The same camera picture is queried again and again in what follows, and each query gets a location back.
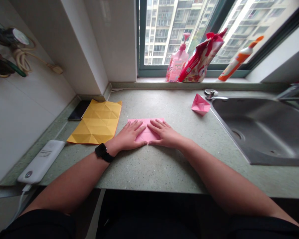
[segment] pump nozzle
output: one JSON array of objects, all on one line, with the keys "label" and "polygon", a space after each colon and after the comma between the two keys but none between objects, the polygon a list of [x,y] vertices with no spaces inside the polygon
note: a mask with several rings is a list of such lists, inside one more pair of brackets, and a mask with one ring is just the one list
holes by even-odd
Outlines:
[{"label": "pump nozzle", "polygon": [[249,48],[254,48],[254,46],[257,45],[257,43],[260,42],[263,38],[264,36],[258,37],[255,41],[250,43]]},{"label": "pump nozzle", "polygon": [[190,33],[184,33],[184,43],[182,45],[180,45],[179,50],[184,51],[186,49],[186,40],[187,38],[189,38]]}]

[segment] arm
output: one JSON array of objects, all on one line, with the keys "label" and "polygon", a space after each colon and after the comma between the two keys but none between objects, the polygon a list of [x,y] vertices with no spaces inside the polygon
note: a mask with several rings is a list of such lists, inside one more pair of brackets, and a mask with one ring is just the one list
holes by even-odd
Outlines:
[{"label": "arm", "polygon": [[[141,124],[137,120],[132,124],[128,122],[116,137],[105,143],[107,152],[115,157],[121,150],[146,145],[146,141],[135,142],[146,128],[140,127]],[[22,214],[35,209],[72,213],[87,198],[108,166],[109,163],[98,158],[95,152],[89,154],[49,184]]]},{"label": "arm", "polygon": [[180,150],[196,170],[214,200],[227,213],[277,217],[299,226],[258,187],[194,141],[178,134],[166,122],[151,121],[148,127],[161,137],[160,140],[153,140],[149,144]]}]

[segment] sink basin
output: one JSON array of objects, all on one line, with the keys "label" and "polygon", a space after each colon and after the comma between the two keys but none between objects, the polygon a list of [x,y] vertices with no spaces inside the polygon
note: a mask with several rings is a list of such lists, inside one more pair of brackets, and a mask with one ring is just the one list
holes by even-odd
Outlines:
[{"label": "sink basin", "polygon": [[212,111],[250,164],[299,166],[299,110],[269,99],[212,101]]}]

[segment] apartment building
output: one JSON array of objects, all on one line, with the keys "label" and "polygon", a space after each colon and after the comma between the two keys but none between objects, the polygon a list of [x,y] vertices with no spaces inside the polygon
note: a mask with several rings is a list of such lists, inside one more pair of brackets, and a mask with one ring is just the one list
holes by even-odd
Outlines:
[{"label": "apartment building", "polygon": [[[286,9],[290,0],[237,0],[224,26],[225,44],[213,63],[229,63],[237,51],[264,34],[270,24]],[[186,51],[191,55],[200,43],[218,0],[147,0],[145,65],[169,64],[171,54],[191,33]],[[244,14],[241,21],[236,19]]]}]

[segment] pink origami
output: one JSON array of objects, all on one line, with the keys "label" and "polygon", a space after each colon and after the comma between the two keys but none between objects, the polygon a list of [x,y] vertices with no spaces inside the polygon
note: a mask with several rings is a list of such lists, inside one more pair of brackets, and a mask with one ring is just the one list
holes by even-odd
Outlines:
[{"label": "pink origami", "polygon": [[135,120],[138,120],[139,121],[143,121],[142,125],[140,127],[142,127],[143,125],[146,126],[146,129],[143,130],[143,132],[141,132],[137,138],[136,138],[136,142],[140,142],[140,141],[146,141],[147,143],[151,140],[155,140],[155,139],[160,139],[160,136],[153,132],[152,130],[150,130],[148,127],[147,127],[147,124],[150,124],[150,120],[160,120],[163,122],[164,118],[155,118],[155,119],[128,119],[127,122],[131,122],[133,123]]},{"label": "pink origami", "polygon": [[192,110],[204,116],[210,109],[210,104],[199,94],[196,94]]}]

